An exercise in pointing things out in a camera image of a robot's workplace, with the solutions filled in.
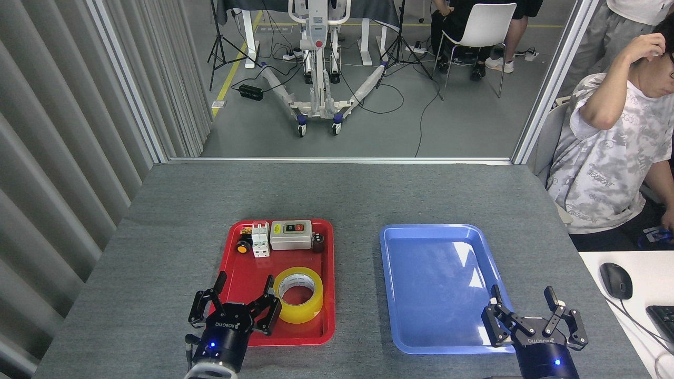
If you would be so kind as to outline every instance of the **yellow tape roll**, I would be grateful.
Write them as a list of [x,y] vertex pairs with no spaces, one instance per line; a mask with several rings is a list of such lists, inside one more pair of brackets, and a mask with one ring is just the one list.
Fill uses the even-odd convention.
[[[313,291],[309,300],[302,304],[288,304],[283,295],[292,287],[302,286]],[[281,272],[274,281],[274,292],[281,299],[281,320],[291,324],[302,324],[316,317],[323,308],[323,282],[310,268],[291,267]]]

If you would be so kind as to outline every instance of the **black tablecloth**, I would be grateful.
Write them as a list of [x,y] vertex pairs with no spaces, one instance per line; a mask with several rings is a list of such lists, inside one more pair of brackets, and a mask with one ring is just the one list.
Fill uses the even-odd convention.
[[[267,9],[270,11],[288,11],[287,0],[218,0],[218,22],[226,22],[227,9],[239,8],[247,11]],[[393,0],[353,0],[351,18],[369,18],[384,24],[400,27],[400,20]]]

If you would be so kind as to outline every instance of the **black power adapter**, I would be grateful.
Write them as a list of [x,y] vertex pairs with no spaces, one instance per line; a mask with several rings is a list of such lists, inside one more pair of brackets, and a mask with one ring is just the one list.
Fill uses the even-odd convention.
[[264,97],[262,90],[258,87],[249,86],[247,84],[241,84],[239,86],[239,94],[243,97],[252,98],[253,100],[260,101]]

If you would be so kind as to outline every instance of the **white circuit breaker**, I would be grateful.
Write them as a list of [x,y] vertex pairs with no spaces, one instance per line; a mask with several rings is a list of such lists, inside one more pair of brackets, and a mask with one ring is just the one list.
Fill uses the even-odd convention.
[[262,258],[269,256],[269,223],[264,224],[253,223],[253,231],[251,233],[253,239],[253,255],[255,258]]

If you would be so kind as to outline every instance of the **blue tray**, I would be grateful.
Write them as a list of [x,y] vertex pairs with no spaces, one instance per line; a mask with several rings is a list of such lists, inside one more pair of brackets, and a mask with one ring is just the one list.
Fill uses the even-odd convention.
[[388,225],[379,234],[391,333],[408,354],[513,353],[492,347],[481,314],[499,285],[482,231],[472,225]]

